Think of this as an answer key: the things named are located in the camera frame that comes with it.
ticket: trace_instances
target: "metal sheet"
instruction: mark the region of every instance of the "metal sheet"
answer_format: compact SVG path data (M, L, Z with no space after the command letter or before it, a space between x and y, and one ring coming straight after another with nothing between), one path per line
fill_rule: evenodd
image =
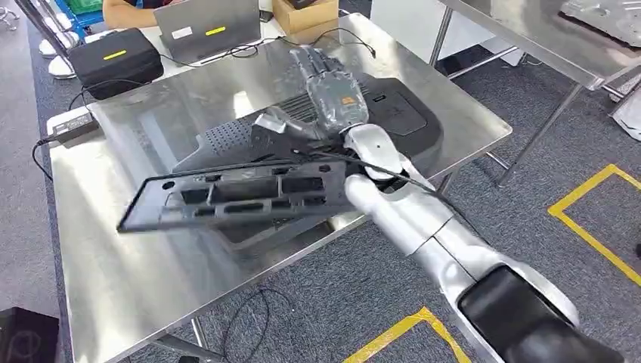
M630 0L570 0L563 14L608 33L633 47L641 46L641 2Z
M567 0L440 1L588 89L641 64L641 49L559 15Z
M310 29L310 42L342 26L377 52L318 46L354 71L399 78L441 120L442 155L426 175L448 173L482 155L512 129L360 14ZM333 34L353 42L347 33ZM364 222L347 213L278 244L237 253L200 228L127 236L116 223L147 177L165 174L197 147L196 135L297 95L299 71L282 42L250 59L224 59L155 82L90 108L102 132L53 147L60 251L76 362L118 361L209 309L221 296L322 247Z

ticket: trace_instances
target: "cardboard box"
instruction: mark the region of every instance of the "cardboard box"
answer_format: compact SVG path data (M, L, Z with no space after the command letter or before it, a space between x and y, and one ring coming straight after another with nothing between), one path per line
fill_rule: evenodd
M296 10L287 0L273 0L272 6L276 20L287 35L339 17L339 0L318 0L300 10Z

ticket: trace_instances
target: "green crate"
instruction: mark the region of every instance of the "green crate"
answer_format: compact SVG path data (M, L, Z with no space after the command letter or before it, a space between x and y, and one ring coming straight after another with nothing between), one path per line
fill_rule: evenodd
M102 0L65 0L74 14L102 10Z

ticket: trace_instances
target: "laptop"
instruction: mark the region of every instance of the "laptop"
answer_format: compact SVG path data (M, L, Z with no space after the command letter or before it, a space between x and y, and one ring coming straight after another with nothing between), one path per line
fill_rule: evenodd
M187 0L153 15L172 58L186 64L261 38L259 0Z

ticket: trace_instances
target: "yellow floor tape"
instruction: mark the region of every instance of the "yellow floor tape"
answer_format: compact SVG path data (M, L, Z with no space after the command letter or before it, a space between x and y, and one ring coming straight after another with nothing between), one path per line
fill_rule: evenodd
M380 352L388 344L397 340L401 335L405 334L410 330L414 325L419 324L421 321L425 321L432 326L432 329L447 342L454 352L454 356L457 357L459 363L470 363L471 361L467 358L465 352L461 349L456 340L450 335L447 331L447 328L443 323L441 323L427 308L423 307L420 311L414 315L410 315L398 323L394 324L393 327L390 327L385 333L379 335L376 339L369 342L366 346L361 348L358 352L351 355L343 363L362 363L367 359L374 356L376 353Z
M583 238L590 246L592 246L592 248L599 251L599 253L601 253L605 258L612 262L613 265L617 266L626 276L628 276L629 279L636 282L637 285L641 286L641 276L639 276L636 271L634 271L611 250L609 250L606 246L603 246L603 244L597 241L596 238L592 237L591 234L589 234L585 229L579 226L575 221L573 221L568 215L564 213L564 210L566 208L582 198L588 191L594 189L597 185L606 180L610 175L614 174L622 177L641 190L641 181L638 181L632 176L628 175L626 172L619 169L616 165L610 164L606 166L604 170L596 173L592 178L587 179L582 185L574 189L563 199L559 200L558 203L548 208L547 212L552 216L560 219L561 222L565 223L572 231L581 236L581 238Z

